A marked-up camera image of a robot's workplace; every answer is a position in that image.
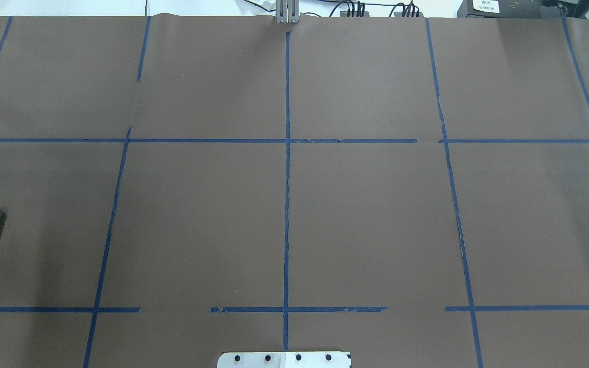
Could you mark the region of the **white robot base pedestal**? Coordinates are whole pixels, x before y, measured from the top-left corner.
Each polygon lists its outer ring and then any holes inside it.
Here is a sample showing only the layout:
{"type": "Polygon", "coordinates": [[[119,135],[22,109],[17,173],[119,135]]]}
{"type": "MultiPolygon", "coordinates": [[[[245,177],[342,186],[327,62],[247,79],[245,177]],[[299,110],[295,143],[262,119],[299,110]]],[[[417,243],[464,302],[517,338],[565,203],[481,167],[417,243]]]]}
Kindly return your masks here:
{"type": "Polygon", "coordinates": [[[227,352],[217,367],[352,367],[350,352],[227,352]]]}

